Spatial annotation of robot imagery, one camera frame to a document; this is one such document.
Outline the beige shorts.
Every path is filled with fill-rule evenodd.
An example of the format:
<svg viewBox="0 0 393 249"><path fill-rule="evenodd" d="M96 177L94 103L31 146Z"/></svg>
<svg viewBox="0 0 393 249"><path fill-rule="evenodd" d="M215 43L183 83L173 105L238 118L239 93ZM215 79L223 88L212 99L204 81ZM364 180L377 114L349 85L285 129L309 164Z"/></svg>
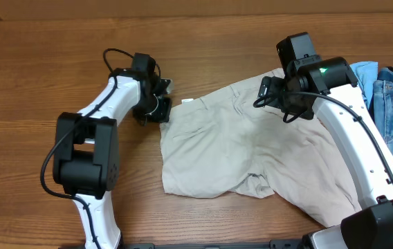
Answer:
<svg viewBox="0 0 393 249"><path fill-rule="evenodd" d="M278 194L326 227L360 211L351 174L317 119L283 121L255 108L262 77L235 82L175 106L161 125L168 194L215 198Z"/></svg>

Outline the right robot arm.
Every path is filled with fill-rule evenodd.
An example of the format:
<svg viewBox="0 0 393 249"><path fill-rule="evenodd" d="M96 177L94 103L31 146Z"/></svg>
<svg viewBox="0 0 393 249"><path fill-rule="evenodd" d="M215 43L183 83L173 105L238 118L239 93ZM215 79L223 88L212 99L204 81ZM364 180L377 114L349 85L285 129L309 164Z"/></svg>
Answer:
<svg viewBox="0 0 393 249"><path fill-rule="evenodd" d="M308 33L280 41L284 78L264 77L254 107L281 110L283 120L318 118L329 130L354 181L361 211L300 239L271 248L393 248L393 155L363 101L358 80L342 57L322 59Z"/></svg>

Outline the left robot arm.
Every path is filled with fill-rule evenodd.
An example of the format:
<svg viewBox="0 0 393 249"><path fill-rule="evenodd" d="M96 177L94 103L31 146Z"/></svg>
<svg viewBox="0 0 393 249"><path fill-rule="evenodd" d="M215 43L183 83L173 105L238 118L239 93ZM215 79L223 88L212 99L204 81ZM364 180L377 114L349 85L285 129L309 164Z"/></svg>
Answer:
<svg viewBox="0 0 393 249"><path fill-rule="evenodd" d="M57 119L55 144L44 159L40 182L50 195L74 202L86 241L83 248L124 248L111 192L120 169L118 126L132 113L140 125L170 119L173 81L161 76L148 54L131 56L129 68L109 68L107 86L77 113Z"/></svg>

